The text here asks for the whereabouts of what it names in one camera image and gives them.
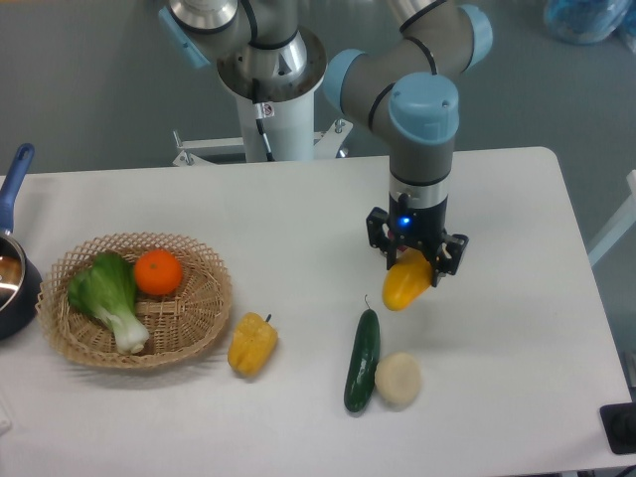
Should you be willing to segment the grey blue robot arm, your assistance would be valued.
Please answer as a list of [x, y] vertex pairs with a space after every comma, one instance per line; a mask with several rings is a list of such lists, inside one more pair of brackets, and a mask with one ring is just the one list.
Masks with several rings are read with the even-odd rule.
[[196, 65], [216, 67], [234, 96], [250, 162], [314, 155], [314, 93], [390, 149], [390, 198], [367, 218], [369, 243], [398, 261], [413, 249], [437, 282], [454, 274], [468, 243], [445, 228], [459, 124], [456, 76], [493, 43], [487, 16], [451, 1], [394, 1], [399, 41], [385, 54], [328, 57], [299, 22], [294, 1], [167, 1], [159, 18]]

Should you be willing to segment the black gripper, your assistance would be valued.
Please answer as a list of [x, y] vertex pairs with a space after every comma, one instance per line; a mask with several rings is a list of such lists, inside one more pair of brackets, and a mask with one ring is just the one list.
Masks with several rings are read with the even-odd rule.
[[447, 200], [425, 209], [407, 207], [404, 201], [390, 198], [389, 212], [373, 207], [366, 217], [371, 248], [380, 251], [390, 270], [404, 247], [421, 251], [431, 265], [431, 286], [447, 275], [455, 275], [462, 262], [469, 237], [445, 232]]

